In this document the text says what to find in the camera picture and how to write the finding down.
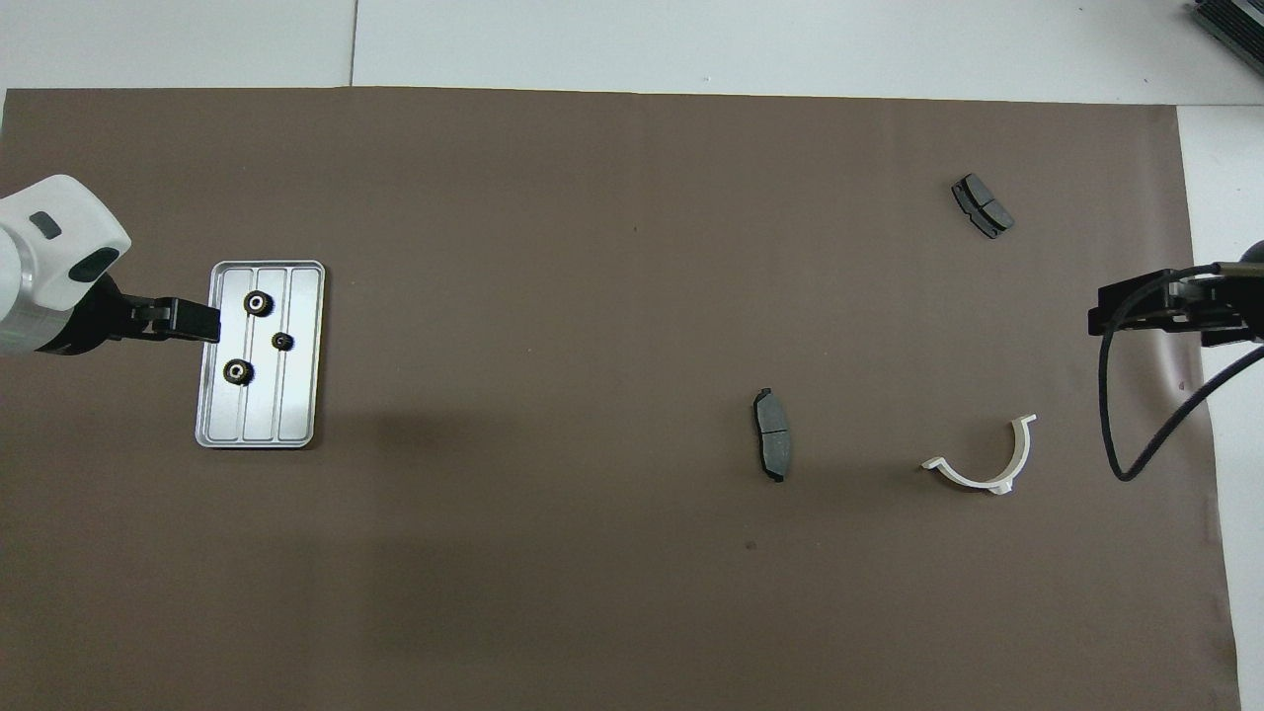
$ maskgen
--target brown mat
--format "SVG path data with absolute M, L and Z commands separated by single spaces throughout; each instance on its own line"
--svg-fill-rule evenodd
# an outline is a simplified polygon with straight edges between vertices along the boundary
M 1191 262 L 1172 108 L 10 91 L 0 194 L 57 172 L 134 294 L 321 259 L 320 431 L 198 448 L 192 344 L 0 362 L 6 708 L 1237 707 L 1206 415 L 1115 482 L 1085 333 Z M 1121 337 L 1125 457 L 1194 352 Z M 919 469 L 1026 412 L 1011 496 Z

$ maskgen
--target black nut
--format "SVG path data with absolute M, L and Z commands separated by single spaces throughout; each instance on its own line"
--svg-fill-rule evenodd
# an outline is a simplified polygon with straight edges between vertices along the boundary
M 272 297 L 262 291 L 252 291 L 241 301 L 245 312 L 252 316 L 267 316 L 272 312 Z
M 224 380 L 233 385 L 248 385 L 254 378 L 254 366 L 240 359 L 234 358 L 228 363 L 224 363 Z

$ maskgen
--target white curved plastic part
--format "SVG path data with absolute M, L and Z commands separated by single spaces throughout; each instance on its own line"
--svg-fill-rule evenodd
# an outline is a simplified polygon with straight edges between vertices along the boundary
M 1035 420 L 1035 415 L 1023 415 L 1021 417 L 1010 420 L 1010 424 L 1014 425 L 1014 455 L 1010 457 L 1010 463 L 1005 467 L 1005 469 L 991 479 L 982 482 L 967 479 L 966 477 L 958 474 L 957 469 L 953 469 L 948 461 L 943 457 L 927 459 L 921 463 L 921 467 L 924 469 L 939 469 L 940 474 L 959 483 L 961 486 L 986 488 L 997 496 L 1009 493 L 1014 491 L 1014 477 L 1019 476 L 1019 472 L 1023 471 L 1023 466 L 1026 464 L 1026 457 L 1031 452 L 1031 430 L 1028 429 L 1028 423 L 1033 420 Z

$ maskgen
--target cable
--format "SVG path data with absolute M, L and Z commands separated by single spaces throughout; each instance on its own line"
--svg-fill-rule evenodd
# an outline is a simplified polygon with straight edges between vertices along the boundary
M 1203 264 L 1201 267 L 1177 269 L 1169 275 L 1158 277 L 1154 281 L 1150 281 L 1140 286 L 1136 291 L 1130 294 L 1127 299 L 1125 299 L 1119 305 L 1119 309 L 1115 310 L 1115 314 L 1111 315 L 1110 321 L 1106 324 L 1106 328 L 1102 333 L 1101 352 L 1097 358 L 1097 411 L 1098 415 L 1101 416 L 1102 443 L 1106 445 L 1106 459 L 1110 462 L 1111 472 L 1115 473 L 1115 477 L 1119 481 L 1127 482 L 1136 478 L 1136 474 L 1141 473 L 1141 469 L 1145 468 L 1145 466 L 1150 462 L 1154 454 L 1159 450 L 1159 447 L 1163 447 L 1163 443 L 1168 439 L 1168 436 L 1177 429 L 1178 425 L 1181 425 L 1182 421 L 1184 421 L 1184 419 L 1189 415 L 1189 412 L 1193 411 L 1194 407 L 1202 404 L 1202 401 L 1206 400 L 1207 396 L 1210 396 L 1212 392 L 1215 392 L 1216 388 L 1229 382 L 1230 378 L 1245 371 L 1253 363 L 1264 359 L 1264 347 L 1256 348 L 1255 350 L 1251 350 L 1250 353 L 1239 358 L 1231 366 L 1217 373 L 1216 377 L 1203 383 L 1203 386 L 1200 387 L 1197 391 L 1194 391 L 1194 393 L 1191 395 L 1189 399 L 1181 405 L 1181 407 L 1177 407 L 1177 411 L 1173 412 L 1172 416 L 1168 417 L 1165 423 L 1163 423 L 1163 426 L 1159 428 L 1159 431 L 1154 433 L 1154 436 L 1150 438 L 1150 442 L 1145 445 L 1145 449 L 1141 450 L 1141 454 L 1136 458 L 1136 461 L 1133 462 L 1133 466 L 1129 467 L 1126 472 L 1120 469 L 1119 455 L 1115 453 L 1115 438 L 1111 436 L 1110 431 L 1110 405 L 1106 391 L 1106 372 L 1107 372 L 1107 364 L 1110 363 L 1110 344 L 1111 340 L 1114 340 L 1115 338 L 1115 331 L 1117 331 L 1119 326 L 1122 325 L 1124 319 L 1127 318 L 1129 311 L 1131 311 L 1138 304 L 1141 302 L 1143 299 L 1149 296 L 1152 292 L 1158 291 L 1159 288 L 1163 288 L 1164 286 L 1172 282 L 1181 281 L 1183 278 L 1189 278 L 1200 275 L 1218 275 L 1218 273 L 1220 273 L 1220 264 Z

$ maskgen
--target metal tray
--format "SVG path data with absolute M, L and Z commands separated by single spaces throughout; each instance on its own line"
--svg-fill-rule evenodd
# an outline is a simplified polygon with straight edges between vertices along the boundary
M 245 299 L 273 299 L 264 315 L 246 312 Z M 210 305 L 220 309 L 220 342 L 202 350 L 195 436 L 202 447 L 298 448 L 312 439 L 320 367 L 325 267 L 316 261 L 220 262 L 211 269 Z M 293 338 L 289 350 L 273 334 Z M 245 385 L 225 380 L 229 361 L 250 363 Z

